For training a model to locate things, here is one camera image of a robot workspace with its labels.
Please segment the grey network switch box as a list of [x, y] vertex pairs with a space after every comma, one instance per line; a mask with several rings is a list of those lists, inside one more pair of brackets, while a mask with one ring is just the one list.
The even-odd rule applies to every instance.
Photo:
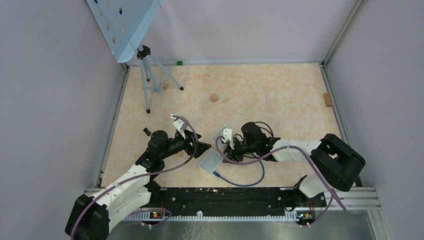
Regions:
[[212, 175], [223, 159], [224, 158], [216, 150], [211, 149], [201, 160], [198, 167], [206, 174]]

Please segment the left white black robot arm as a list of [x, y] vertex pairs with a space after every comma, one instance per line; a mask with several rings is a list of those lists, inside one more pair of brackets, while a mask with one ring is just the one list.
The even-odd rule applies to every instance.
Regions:
[[199, 141], [201, 135], [184, 130], [169, 137], [164, 130], [154, 131], [146, 151], [118, 180], [92, 194], [82, 194], [72, 207], [65, 233], [73, 240], [105, 240], [128, 215], [145, 205], [160, 202], [160, 186], [154, 181], [165, 173], [164, 160], [181, 152], [198, 158], [212, 146]]

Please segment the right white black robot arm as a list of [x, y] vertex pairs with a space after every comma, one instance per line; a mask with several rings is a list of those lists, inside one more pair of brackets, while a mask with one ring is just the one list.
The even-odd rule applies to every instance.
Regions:
[[335, 190], [348, 192], [366, 165], [366, 160], [341, 138], [327, 133], [320, 140], [286, 140], [267, 136], [255, 122], [241, 128], [242, 139], [237, 139], [231, 128], [218, 134], [215, 143], [226, 144], [219, 154], [229, 163], [244, 165], [245, 155], [253, 154], [255, 161], [306, 162], [313, 174], [306, 175], [295, 186], [293, 200], [307, 206], [314, 197], [329, 192], [339, 200]]

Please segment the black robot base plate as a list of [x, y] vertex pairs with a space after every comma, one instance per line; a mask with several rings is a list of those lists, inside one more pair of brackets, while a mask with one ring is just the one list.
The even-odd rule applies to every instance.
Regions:
[[300, 190], [283, 187], [169, 187], [156, 190], [145, 208], [164, 208], [174, 217], [283, 216], [327, 206], [323, 193], [313, 198]]

